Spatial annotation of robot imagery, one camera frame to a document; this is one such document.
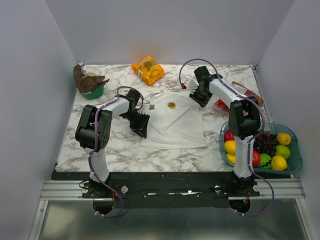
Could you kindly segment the round gold brooch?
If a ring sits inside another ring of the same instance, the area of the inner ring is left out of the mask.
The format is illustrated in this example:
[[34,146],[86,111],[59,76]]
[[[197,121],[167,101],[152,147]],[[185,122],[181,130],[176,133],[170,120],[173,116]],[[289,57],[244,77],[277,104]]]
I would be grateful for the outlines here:
[[167,106],[168,106],[169,109],[175,109],[176,108],[176,104],[174,102],[169,102],[167,104]]

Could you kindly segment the white camisole garment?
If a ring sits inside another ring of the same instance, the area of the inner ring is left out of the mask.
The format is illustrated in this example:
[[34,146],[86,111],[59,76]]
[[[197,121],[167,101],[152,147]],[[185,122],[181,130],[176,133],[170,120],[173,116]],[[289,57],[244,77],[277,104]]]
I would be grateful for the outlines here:
[[[161,92],[147,98],[143,104],[153,104],[149,112],[147,138],[140,147],[160,150],[189,150],[206,147],[203,116],[199,105],[188,92],[169,91],[171,84],[165,83]],[[175,103],[174,109],[168,103]]]

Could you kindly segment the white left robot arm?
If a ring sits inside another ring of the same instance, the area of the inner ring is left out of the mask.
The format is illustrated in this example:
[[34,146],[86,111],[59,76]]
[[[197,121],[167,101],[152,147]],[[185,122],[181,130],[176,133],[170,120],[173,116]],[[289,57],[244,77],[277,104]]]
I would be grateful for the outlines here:
[[90,179],[95,181],[93,191],[101,198],[107,197],[111,185],[106,182],[110,171],[107,167],[105,148],[110,139],[112,120],[122,117],[129,121],[130,129],[142,138],[147,137],[150,116],[140,113],[136,108],[143,95],[135,88],[128,87],[126,95],[116,90],[116,96],[100,106],[87,104],[81,113],[75,132],[75,140],[79,142],[88,156]]

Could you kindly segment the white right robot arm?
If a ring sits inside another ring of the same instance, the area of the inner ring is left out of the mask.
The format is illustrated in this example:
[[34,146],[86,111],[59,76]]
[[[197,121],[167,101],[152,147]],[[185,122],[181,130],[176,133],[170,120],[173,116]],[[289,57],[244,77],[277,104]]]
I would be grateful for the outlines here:
[[197,84],[189,91],[189,97],[205,107],[213,95],[229,108],[228,128],[235,139],[235,164],[233,173],[238,179],[230,183],[230,191],[241,196],[248,190],[244,180],[253,173],[252,154],[254,136],[261,127],[261,109],[255,97],[247,97],[224,82],[218,73],[210,74],[206,66],[194,71]]

